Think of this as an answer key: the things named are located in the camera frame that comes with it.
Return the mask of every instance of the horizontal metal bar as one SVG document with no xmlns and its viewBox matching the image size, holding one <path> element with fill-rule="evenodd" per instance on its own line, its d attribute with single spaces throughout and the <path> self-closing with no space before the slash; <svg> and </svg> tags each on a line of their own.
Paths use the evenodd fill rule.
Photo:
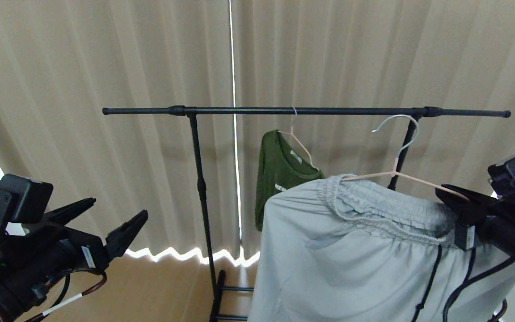
<svg viewBox="0 0 515 322">
<path fill-rule="evenodd" d="M 225 320 L 225 321 L 247 321 L 247 316 L 241 315 L 230 315 L 230 314 L 218 314 L 216 316 L 216 320 Z"/>
<path fill-rule="evenodd" d="M 493 116 L 508 118 L 509 110 L 446 110 L 436 107 L 421 108 L 333 108 L 333 107 L 188 107 L 171 106 L 170 108 L 103 108 L 109 114 L 297 114 L 302 115 L 395 115 L 405 114 L 425 118 L 441 115 L 459 116 Z"/>
<path fill-rule="evenodd" d="M 241 291 L 241 292 L 253 292 L 253 288 L 242 288 L 242 287 L 222 287 L 224 291 Z"/>
</svg>

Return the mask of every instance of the green t-shirt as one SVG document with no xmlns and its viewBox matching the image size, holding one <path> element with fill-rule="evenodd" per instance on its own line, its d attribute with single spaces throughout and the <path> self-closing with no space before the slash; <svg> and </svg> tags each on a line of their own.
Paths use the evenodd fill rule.
<svg viewBox="0 0 515 322">
<path fill-rule="evenodd" d="M 261 232 L 263 210 L 271 196 L 315 179 L 323 173 L 300 157 L 277 130 L 262 137 L 256 189 L 256 229 Z"/>
</svg>

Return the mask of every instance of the clothing rack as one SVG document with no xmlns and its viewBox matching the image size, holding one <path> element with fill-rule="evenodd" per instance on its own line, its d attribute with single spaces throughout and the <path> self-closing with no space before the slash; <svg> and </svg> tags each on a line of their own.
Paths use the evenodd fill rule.
<svg viewBox="0 0 515 322">
<path fill-rule="evenodd" d="M 200 154 L 200 139 L 198 137 L 198 114 L 301 114 L 301 115 L 395 115 L 405 114 L 412 116 L 417 122 L 421 118 L 435 118 L 438 116 L 490 116 L 496 118 L 509 118 L 509 110 L 446 110 L 443 108 L 426 106 L 423 108 L 273 108 L 273 107 L 187 107 L 170 106 L 169 108 L 103 108 L 104 115 L 109 114 L 170 114 L 174 116 L 187 116 L 192 129 L 194 143 L 194 157 L 196 158 L 196 171 L 198 172 L 198 194 L 202 205 L 202 218 L 204 232 L 206 233 L 206 246 L 209 257 L 209 268 L 212 279 L 213 303 L 209 322 L 246 321 L 247 316 L 220 314 L 220 304 L 223 291 L 252 292 L 253 288 L 225 286 L 225 271 L 221 270 L 216 278 L 212 241 L 210 239 L 210 224 L 206 196 L 206 181 L 202 172 L 202 156 Z M 409 122 L 403 145 L 413 137 L 415 124 Z M 401 171 L 409 148 L 402 150 L 397 163 L 397 171 Z M 388 188 L 395 190 L 398 176 L 391 179 Z"/>
</svg>

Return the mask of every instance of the brown wooden floor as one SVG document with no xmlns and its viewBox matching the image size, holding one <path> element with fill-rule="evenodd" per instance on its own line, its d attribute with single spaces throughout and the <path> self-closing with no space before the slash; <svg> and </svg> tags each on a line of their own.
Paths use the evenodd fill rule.
<svg viewBox="0 0 515 322">
<path fill-rule="evenodd" d="M 219 259 L 216 267 L 227 272 L 226 284 L 253 286 L 257 265 L 233 267 Z M 166 256 L 157 263 L 147 257 L 124 255 L 112 261 L 106 270 L 107 283 L 98 291 L 53 312 L 45 322 L 204 322 L 212 306 L 212 287 L 208 265 L 196 257 L 178 261 Z M 100 280 L 89 273 L 72 275 L 66 298 L 80 293 Z M 19 321 L 47 309 L 61 291 L 55 286 L 45 304 L 24 314 Z M 247 315 L 251 293 L 224 292 L 223 314 Z"/>
</svg>

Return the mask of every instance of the curtain fold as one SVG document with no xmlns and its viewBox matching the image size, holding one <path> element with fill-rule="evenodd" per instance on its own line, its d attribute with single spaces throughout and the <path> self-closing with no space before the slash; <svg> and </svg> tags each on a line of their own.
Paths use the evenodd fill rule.
<svg viewBox="0 0 515 322">
<path fill-rule="evenodd" d="M 231 106 L 228 12 L 227 0 L 0 2 L 4 172 L 53 183 L 50 208 L 96 197 L 76 229 L 104 237 L 145 208 L 132 250 L 206 254 L 188 119 L 101 109 Z M 213 246 L 237 257 L 233 118 L 198 126 Z"/>
<path fill-rule="evenodd" d="M 515 153 L 515 1 L 234 0 L 232 17 L 237 106 L 511 110 L 509 119 L 421 121 L 403 172 L 476 191 L 490 190 L 488 165 Z M 290 119 L 237 119 L 247 257 L 259 250 L 260 139 L 288 130 Z M 376 173 L 392 168 L 407 126 L 398 120 L 371 134 L 383 119 L 298 116 L 295 132 L 326 175 Z M 398 191 L 435 199 L 403 179 Z"/>
</svg>

